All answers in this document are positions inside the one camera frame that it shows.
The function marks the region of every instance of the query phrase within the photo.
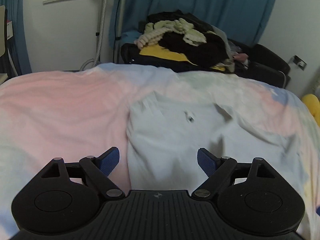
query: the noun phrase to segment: yellow clothing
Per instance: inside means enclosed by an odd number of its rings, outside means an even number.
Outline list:
[[[186,55],[184,55],[183,53],[172,52],[166,48],[159,46],[159,44],[143,47],[143,49],[140,50],[139,54],[143,55],[143,56],[158,57],[158,58],[162,58],[162,59],[174,60],[174,61],[179,61],[179,62],[187,61],[187,62],[191,63],[192,65],[196,66],[196,64],[193,64],[191,61],[189,61],[188,58],[186,57]],[[214,66],[211,68],[217,69],[220,71],[226,70],[225,67],[219,67],[219,66]]]
[[[307,106],[310,113],[316,120],[317,124],[320,126],[320,102],[315,95],[306,95],[302,98],[302,102]]]

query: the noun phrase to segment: curtain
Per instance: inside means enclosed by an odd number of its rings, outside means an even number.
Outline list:
[[[23,25],[23,0],[0,0],[8,10],[8,20],[12,21],[13,38],[8,40],[8,49],[18,75],[31,73]]]
[[[109,42],[113,46],[119,0],[112,12]],[[275,0],[126,0],[122,43],[139,37],[139,22],[150,14],[180,9],[223,30],[228,38],[256,44],[268,23]]]

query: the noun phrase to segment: bed sheet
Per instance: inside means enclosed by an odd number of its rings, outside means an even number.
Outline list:
[[[0,239],[18,231],[10,211],[14,196],[52,158],[77,162],[116,146],[120,163],[109,177],[128,192],[129,107],[153,91],[179,101],[231,107],[259,129],[286,137],[296,134],[297,154],[307,174],[296,188],[307,214],[299,233],[320,240],[320,129],[295,95],[233,74],[177,74],[112,63],[81,73],[33,73],[0,86]]]

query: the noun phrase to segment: wall socket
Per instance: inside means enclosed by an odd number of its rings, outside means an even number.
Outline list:
[[[293,56],[291,62],[295,63],[299,68],[305,70],[307,63],[299,58],[297,55]]]

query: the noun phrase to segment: pile of clothes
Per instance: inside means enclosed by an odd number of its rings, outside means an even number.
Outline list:
[[[140,55],[188,62],[211,71],[233,73],[234,59],[248,64],[248,56],[233,51],[226,34],[191,13],[162,12],[148,16],[135,41]]]

